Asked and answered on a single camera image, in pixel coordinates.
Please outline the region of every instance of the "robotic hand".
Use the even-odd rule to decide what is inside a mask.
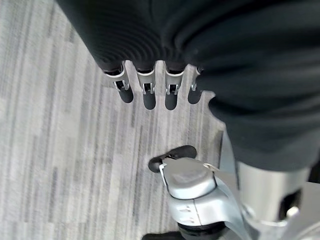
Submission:
[[[243,219],[234,229],[240,233],[245,228],[252,239],[262,240],[270,232],[276,235],[273,239],[280,238],[300,210],[302,186],[319,154],[320,2],[57,2],[126,103],[134,97],[123,64],[126,60],[137,71],[149,110],[156,105],[156,61],[166,63],[165,106],[169,110],[177,105],[185,66],[204,68],[192,81],[188,100],[194,104],[201,91],[215,92],[209,109],[226,124],[237,160],[240,204],[233,209],[239,214],[224,211],[218,216],[224,216],[221,219],[226,223],[231,218]],[[198,169],[194,162],[188,160],[188,164]],[[187,195],[188,199],[219,193],[231,206],[232,197],[216,173],[208,168],[201,171],[207,188],[199,183],[202,190]],[[177,199],[176,194],[185,192],[184,184],[176,184],[175,173],[171,176],[170,172],[168,164],[163,178],[172,199]],[[191,188],[197,181],[185,185]],[[179,196],[179,202],[188,201]],[[189,225],[179,221],[189,231],[196,221],[211,220],[195,216]]]
[[[227,239],[232,240],[292,239],[283,236],[300,211],[308,169],[272,172],[238,163],[238,195],[223,181],[220,170],[194,159],[195,153],[191,146],[183,146],[149,162],[151,171],[161,173],[180,234],[147,234],[144,240],[218,240],[228,230],[237,236],[229,234]],[[252,175],[257,181],[248,178]]]

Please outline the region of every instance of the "floor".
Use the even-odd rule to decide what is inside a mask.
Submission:
[[[174,111],[163,62],[152,111],[126,68],[130,104],[52,0],[0,0],[0,239],[139,240],[176,229],[148,160],[190,144],[217,164],[224,125],[209,112],[212,93],[188,103],[193,67]]]

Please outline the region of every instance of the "robotic finger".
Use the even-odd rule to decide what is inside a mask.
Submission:
[[[131,103],[134,99],[134,94],[129,83],[125,62],[115,63],[112,67],[104,68],[103,72],[112,79],[121,99],[127,104]]]

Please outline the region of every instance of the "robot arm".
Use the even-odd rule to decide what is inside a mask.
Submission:
[[[299,208],[301,186],[320,147],[318,1],[57,2],[127,103],[133,94],[123,78],[124,60],[136,66],[152,101],[152,68],[139,74],[138,63],[164,60],[204,69],[190,101],[196,103],[201,91],[216,94],[209,108],[228,129],[250,232],[282,224],[292,207]],[[170,110],[182,72],[167,69]],[[259,193],[262,184],[272,196]]]

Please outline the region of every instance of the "black fingertip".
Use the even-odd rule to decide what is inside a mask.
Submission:
[[[131,103],[134,100],[134,93],[132,92],[131,86],[129,86],[128,90],[125,90],[124,88],[119,91],[119,95],[126,104]]]
[[[173,110],[176,108],[178,102],[178,95],[174,95],[173,93],[165,95],[165,107],[168,110]]]
[[[174,157],[175,159],[180,158],[192,158],[195,159],[197,156],[197,149],[191,145],[184,145],[170,150],[167,154]]]
[[[156,94],[147,91],[146,94],[143,94],[143,103],[146,109],[154,109],[156,107]]]
[[[162,164],[162,158],[160,157],[154,157],[152,158],[148,163],[148,168],[153,173],[160,173],[160,165]]]
[[[193,91],[190,87],[188,94],[188,102],[190,104],[197,104],[201,99],[201,95],[202,91],[200,91],[198,88],[196,88],[195,91]]]

